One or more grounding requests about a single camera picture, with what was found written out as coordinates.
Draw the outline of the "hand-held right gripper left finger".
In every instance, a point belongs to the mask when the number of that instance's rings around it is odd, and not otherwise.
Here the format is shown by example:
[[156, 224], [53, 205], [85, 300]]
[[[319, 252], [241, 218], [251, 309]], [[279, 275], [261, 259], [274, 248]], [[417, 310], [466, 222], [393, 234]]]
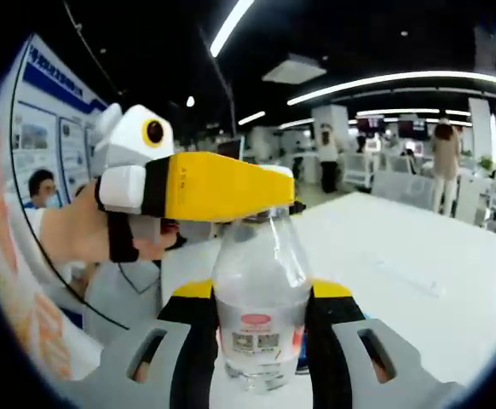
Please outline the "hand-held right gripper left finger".
[[120, 334], [100, 364], [58, 392], [76, 408], [207, 408], [217, 357], [210, 280], [179, 287], [152, 320]]

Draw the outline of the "person's left hand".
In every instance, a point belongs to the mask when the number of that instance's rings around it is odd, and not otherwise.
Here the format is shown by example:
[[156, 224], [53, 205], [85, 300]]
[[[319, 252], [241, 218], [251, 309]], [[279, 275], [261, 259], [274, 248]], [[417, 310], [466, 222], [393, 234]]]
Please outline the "person's left hand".
[[[110, 256], [107, 215], [98, 209], [93, 180], [72, 203], [43, 213], [39, 242], [49, 259], [56, 264], [67, 262], [106, 262]], [[130, 245], [142, 261], [160, 260], [177, 241], [179, 224], [159, 222], [154, 236], [133, 235]]]

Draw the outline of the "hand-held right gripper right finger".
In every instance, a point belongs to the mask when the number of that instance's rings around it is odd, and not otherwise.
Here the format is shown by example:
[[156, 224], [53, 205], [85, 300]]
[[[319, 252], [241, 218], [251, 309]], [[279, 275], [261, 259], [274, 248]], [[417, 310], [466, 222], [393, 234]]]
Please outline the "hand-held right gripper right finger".
[[457, 408], [464, 387], [443, 383], [418, 350], [381, 320], [363, 316], [339, 283], [313, 279], [306, 313], [315, 408]]

